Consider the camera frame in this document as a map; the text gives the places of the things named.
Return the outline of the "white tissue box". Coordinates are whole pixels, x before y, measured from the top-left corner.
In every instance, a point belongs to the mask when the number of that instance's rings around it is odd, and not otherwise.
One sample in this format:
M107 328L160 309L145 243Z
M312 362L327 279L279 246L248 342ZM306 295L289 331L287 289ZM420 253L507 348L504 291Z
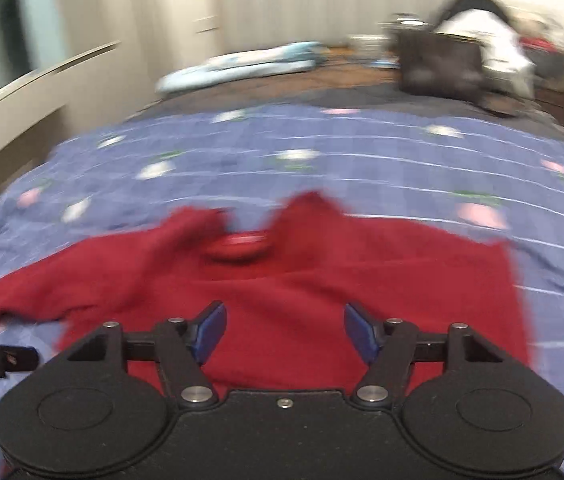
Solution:
M358 58L380 58L387 51L384 35L350 35L348 48Z

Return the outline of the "beige window ledge cabinet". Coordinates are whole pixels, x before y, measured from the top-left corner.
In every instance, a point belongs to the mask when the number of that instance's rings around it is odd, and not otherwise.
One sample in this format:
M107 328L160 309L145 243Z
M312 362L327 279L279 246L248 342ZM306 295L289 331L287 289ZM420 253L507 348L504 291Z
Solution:
M54 145L122 116L113 81L118 47L102 44L0 89L0 193Z

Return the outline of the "light blue folded pillow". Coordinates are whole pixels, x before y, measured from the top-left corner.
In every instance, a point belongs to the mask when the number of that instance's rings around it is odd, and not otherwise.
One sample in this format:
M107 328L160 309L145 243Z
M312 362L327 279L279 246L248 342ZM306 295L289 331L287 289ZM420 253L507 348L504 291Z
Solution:
M166 96L225 82L302 73L314 70L328 58L329 48L320 41L300 41L270 49L223 54L161 77L156 92Z

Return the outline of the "blue plaid floral quilt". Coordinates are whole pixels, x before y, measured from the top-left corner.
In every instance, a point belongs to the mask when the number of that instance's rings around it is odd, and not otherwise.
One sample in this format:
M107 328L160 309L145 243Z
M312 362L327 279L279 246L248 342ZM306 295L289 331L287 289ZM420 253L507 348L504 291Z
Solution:
M76 136L1 194L0 278L184 205L227 207L251 228L306 190L365 217L509 240L534 364L564 393L564 141L490 119L258 105Z

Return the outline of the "dark brown leather handbag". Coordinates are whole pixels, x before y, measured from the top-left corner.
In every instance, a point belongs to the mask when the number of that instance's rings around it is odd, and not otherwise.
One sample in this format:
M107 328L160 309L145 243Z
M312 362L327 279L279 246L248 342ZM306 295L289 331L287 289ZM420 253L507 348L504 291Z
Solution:
M402 29L398 32L399 88L416 96L477 103L486 76L480 43L474 39Z

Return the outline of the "brown wooden nightstand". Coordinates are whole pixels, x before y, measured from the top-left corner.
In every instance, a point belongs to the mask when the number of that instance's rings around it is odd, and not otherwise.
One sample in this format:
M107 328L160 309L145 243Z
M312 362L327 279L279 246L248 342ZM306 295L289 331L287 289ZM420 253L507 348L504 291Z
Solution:
M564 127L564 90L540 87L534 90L534 96L539 107Z

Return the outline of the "red knit sweater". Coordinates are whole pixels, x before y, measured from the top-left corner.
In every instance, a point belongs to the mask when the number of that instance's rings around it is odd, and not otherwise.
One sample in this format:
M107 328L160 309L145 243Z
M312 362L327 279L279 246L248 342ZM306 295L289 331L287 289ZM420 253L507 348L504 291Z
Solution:
M262 231L232 234L228 221L184 207L153 229L83 240L0 278L0 318L61 320L68 347L107 321L144 332L219 300L227 330L205 367L219 391L351 389L364 366L345 334L349 302L425 332L464 322L529 358L502 242L349 217L317 193L294 197Z

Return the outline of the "brown woven bed mat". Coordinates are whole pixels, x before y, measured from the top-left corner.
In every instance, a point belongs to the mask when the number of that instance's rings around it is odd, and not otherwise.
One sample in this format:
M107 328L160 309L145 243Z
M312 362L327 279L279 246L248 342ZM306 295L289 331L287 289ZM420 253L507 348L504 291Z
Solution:
M329 51L327 60L314 70L302 73L254 78L241 82L241 89L257 96L295 96L307 91L350 89L393 84L400 79L397 68L375 67L356 58L353 51L335 48Z

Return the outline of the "clear bag of clothes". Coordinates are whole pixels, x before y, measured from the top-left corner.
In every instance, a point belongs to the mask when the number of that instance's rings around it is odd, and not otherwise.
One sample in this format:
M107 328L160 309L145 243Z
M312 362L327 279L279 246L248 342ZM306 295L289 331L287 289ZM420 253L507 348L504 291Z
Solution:
M564 86L564 26L549 15L520 12L513 18L524 55L533 63L536 80Z

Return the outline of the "light teal curtain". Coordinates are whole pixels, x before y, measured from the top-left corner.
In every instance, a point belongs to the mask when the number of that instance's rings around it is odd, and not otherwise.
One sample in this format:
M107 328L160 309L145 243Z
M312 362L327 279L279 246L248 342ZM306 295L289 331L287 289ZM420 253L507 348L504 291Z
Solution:
M27 52L34 70L69 57L60 0L18 0Z

